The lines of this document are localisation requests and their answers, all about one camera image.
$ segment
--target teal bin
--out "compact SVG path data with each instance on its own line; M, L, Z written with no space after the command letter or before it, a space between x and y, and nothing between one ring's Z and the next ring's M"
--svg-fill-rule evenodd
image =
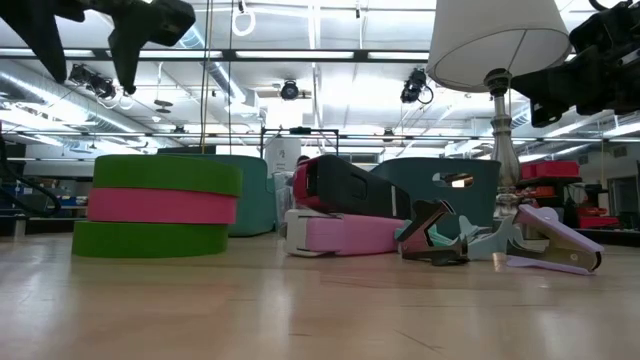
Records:
M473 225L493 226L500 162L491 160L400 158L383 162L371 173L389 180L416 200L446 200L457 215ZM468 174L473 184L465 188L447 186L437 174ZM448 238L460 234L457 217L445 216L438 232Z
M242 196L238 199L236 223L229 226L230 237L254 236L272 231L276 221L274 183L267 178L267 163L260 158L242 155L197 156L242 170Z

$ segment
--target green tape roll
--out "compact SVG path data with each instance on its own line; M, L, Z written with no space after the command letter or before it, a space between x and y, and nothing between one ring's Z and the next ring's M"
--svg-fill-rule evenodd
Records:
M95 188L142 188L242 195L242 170L211 160L164 155L107 155L96 159Z
M100 258L168 258L217 254L227 225L76 222L71 253Z

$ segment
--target silver lamp base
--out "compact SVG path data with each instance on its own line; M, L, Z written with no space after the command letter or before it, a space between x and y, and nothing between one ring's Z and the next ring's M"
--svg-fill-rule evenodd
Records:
M504 218L518 212L521 199L516 195L516 184L520 181L520 161L513 149L511 141L511 116L507 113L504 95L509 89L511 74L504 69L493 70L485 78L485 85L489 88L495 105L495 116L491 121L493 127L492 160L497 160L500 166L498 180L498 195L496 196L496 210L494 217Z

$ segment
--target lamp shade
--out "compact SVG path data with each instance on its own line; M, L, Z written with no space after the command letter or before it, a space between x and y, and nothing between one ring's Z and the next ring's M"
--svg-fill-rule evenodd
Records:
M560 65L571 51L554 0L440 0L429 76L465 92L487 92L494 69L513 76Z

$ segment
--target wooden floor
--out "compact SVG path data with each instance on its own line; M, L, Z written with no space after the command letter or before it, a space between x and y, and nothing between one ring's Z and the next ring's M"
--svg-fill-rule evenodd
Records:
M395 254L106 260L68 235L0 243L0 359L639 359L640 251L597 276Z

